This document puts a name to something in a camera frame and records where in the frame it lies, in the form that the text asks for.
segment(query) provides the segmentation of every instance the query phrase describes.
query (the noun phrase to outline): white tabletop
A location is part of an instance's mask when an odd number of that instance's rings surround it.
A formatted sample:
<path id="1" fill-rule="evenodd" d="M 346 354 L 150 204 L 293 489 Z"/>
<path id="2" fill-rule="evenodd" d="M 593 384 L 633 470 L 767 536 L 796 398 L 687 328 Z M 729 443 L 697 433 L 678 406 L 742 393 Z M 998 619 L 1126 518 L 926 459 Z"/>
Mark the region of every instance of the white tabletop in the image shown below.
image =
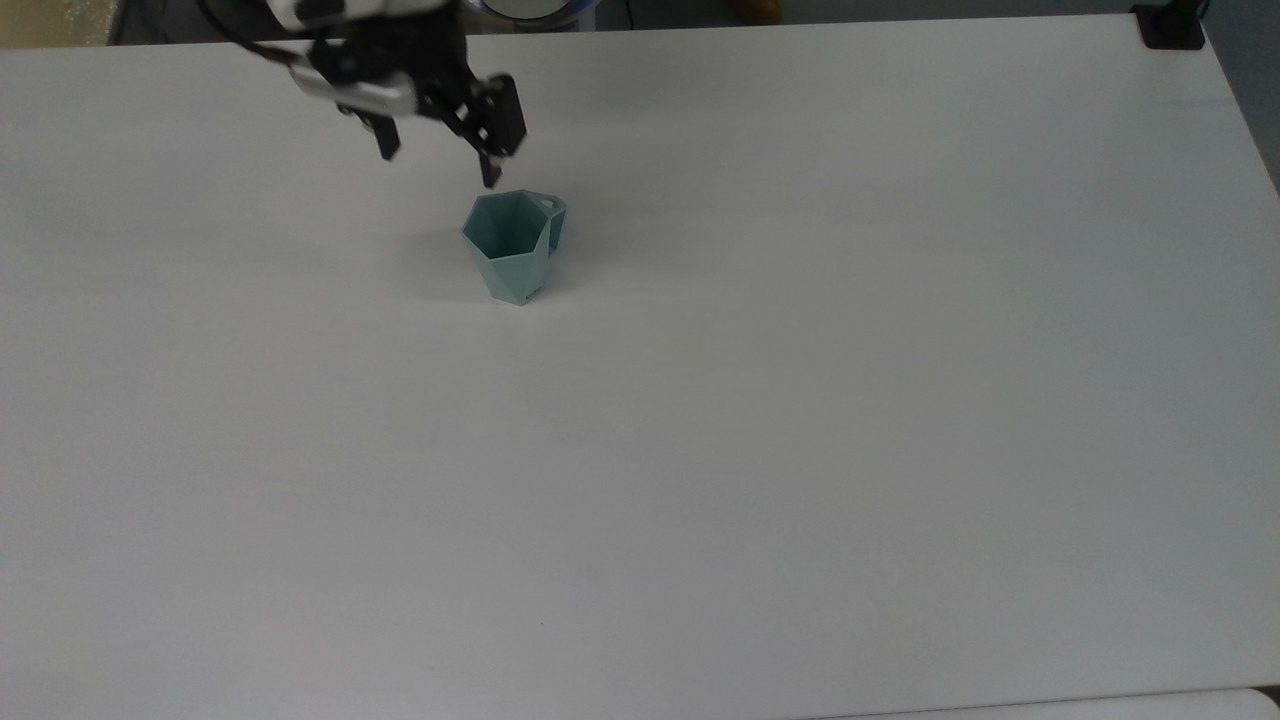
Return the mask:
<path id="1" fill-rule="evenodd" d="M 1280 201 L 1129 17 L 475 38 L 571 206 L 230 46 L 0 58 L 0 717 L 1280 679 Z"/>
<path id="2" fill-rule="evenodd" d="M 904 712 L 892 720 L 1280 720 L 1280 707 L 1238 689 Z"/>

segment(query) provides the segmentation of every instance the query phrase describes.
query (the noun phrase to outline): floor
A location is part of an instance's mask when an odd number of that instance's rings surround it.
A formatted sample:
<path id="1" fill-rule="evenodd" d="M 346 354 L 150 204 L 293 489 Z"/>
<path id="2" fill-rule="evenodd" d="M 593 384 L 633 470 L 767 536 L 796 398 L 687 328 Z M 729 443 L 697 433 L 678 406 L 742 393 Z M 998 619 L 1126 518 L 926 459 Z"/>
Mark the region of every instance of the floor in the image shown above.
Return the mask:
<path id="1" fill-rule="evenodd" d="M 212 0 L 236 27 L 279 35 L 260 0 Z M 782 0 L 786 23 L 1124 13 L 1133 0 Z M 1211 0 L 1204 27 L 1280 188 L 1280 1 Z M 602 0 L 598 31 L 737 24 L 726 0 Z M 218 40 L 195 0 L 125 0 L 118 42 Z"/>
<path id="2" fill-rule="evenodd" d="M 0 0 L 0 47 L 100 46 L 120 0 Z"/>

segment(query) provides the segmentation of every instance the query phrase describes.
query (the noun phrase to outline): black cable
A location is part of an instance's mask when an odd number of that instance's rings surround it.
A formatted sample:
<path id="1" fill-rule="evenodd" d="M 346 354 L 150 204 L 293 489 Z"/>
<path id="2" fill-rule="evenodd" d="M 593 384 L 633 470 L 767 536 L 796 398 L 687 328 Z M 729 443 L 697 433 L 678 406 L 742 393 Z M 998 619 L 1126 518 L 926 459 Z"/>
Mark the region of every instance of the black cable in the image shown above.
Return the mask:
<path id="1" fill-rule="evenodd" d="M 169 12 L 169 0 L 163 0 L 160 3 L 160 38 L 164 40 L 165 45 L 173 45 L 173 38 L 169 37 L 169 23 L 165 20 L 165 14 Z"/>
<path id="2" fill-rule="evenodd" d="M 168 10 L 169 0 L 142 0 L 133 5 L 134 12 L 138 17 L 138 24 L 141 24 L 150 36 L 148 41 L 163 40 L 165 45 L 173 42 L 169 40 L 169 32 L 164 28 L 164 14 Z"/>
<path id="3" fill-rule="evenodd" d="M 196 6 L 200 8 L 200 14 L 205 15 L 205 20 L 207 20 L 219 35 L 255 55 L 282 65 L 292 65 L 302 58 L 291 50 L 259 45 L 257 42 L 253 42 L 252 40 L 227 27 L 223 24 L 223 20 L 218 19 L 218 15 L 214 14 L 214 10 L 209 6 L 209 0 L 196 0 Z"/>

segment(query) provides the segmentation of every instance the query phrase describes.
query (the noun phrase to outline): cup handle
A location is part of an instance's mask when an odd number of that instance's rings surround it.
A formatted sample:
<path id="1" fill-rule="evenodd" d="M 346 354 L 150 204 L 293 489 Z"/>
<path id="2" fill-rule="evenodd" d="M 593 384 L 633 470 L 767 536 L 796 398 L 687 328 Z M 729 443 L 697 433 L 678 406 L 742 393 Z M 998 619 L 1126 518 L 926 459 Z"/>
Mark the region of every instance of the cup handle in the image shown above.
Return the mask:
<path id="1" fill-rule="evenodd" d="M 529 196 L 534 199 L 534 202 L 536 202 L 538 206 L 541 208 L 543 213 L 547 213 L 548 218 L 558 215 L 563 213 L 566 208 L 568 208 L 567 205 L 564 205 L 563 200 L 556 197 L 554 195 L 543 195 L 541 192 L 534 192 L 531 190 L 526 190 L 525 192 L 527 192 Z"/>

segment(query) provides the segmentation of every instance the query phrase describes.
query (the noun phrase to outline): table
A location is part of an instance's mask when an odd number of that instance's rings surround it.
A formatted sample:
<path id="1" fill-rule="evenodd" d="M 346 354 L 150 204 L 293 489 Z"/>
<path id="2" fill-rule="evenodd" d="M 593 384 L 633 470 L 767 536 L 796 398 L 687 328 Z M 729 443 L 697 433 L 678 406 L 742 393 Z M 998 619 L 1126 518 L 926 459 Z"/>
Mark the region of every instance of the table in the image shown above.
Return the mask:
<path id="1" fill-rule="evenodd" d="M 1280 679 L 1280 201 L 1074 17 L 480 37 L 506 190 L 230 46 L 0 63 L 0 717 L 782 720 Z"/>

